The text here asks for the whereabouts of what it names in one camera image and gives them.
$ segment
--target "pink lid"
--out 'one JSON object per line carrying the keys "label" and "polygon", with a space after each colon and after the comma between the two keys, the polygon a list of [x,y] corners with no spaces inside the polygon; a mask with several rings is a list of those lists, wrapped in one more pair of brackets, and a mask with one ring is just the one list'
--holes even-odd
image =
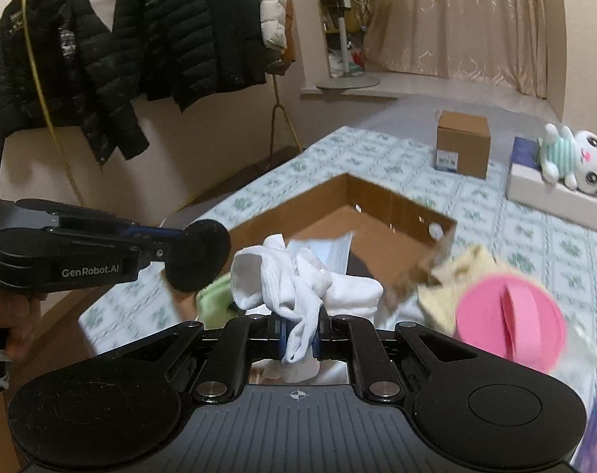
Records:
{"label": "pink lid", "polygon": [[565,320],[542,289],[520,277],[490,276],[456,310],[458,338],[520,365],[548,372],[565,345]]}

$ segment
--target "human hand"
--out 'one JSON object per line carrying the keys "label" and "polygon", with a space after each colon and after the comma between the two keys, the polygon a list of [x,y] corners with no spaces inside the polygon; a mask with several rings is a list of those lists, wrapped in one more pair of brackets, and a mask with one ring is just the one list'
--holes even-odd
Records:
{"label": "human hand", "polygon": [[21,361],[33,342],[40,321],[40,302],[45,296],[30,298],[0,288],[0,327],[9,329],[5,353],[12,361]]}

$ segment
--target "crosshair marking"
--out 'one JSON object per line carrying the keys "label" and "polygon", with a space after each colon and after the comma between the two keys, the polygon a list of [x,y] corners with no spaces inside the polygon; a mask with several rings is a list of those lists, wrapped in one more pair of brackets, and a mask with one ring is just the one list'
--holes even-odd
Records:
{"label": "crosshair marking", "polygon": [[304,391],[301,391],[300,389],[297,389],[296,391],[292,391],[290,393],[290,397],[292,397],[294,400],[302,400],[305,397],[308,397],[309,395],[307,393],[305,393]]}

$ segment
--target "bed sheet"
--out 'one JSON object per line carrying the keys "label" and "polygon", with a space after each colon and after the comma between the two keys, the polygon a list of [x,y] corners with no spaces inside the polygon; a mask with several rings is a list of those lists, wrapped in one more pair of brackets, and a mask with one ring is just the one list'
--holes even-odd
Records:
{"label": "bed sheet", "polygon": [[[446,213],[458,221],[453,256],[482,243],[494,255],[540,279],[556,297],[572,331],[568,344],[577,350],[571,350],[565,367],[554,375],[591,406],[597,395],[597,233],[506,200],[508,170],[502,164],[490,162],[487,180],[479,180],[436,171],[433,152],[431,146],[414,140],[343,127],[202,218],[231,229],[345,172]],[[178,321],[161,270],[160,264],[152,264],[138,281],[114,287],[80,317],[97,352]],[[392,325],[396,318],[391,315],[385,321]],[[585,350],[579,344],[585,344]]]}

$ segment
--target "white plush bunny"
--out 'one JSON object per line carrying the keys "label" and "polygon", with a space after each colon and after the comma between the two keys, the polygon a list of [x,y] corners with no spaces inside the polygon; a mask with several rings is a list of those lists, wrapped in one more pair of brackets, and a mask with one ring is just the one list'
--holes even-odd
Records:
{"label": "white plush bunny", "polygon": [[570,190],[597,193],[597,136],[587,131],[573,135],[565,125],[560,134],[554,124],[546,124],[545,131],[538,155],[543,179],[557,183],[562,178]]}

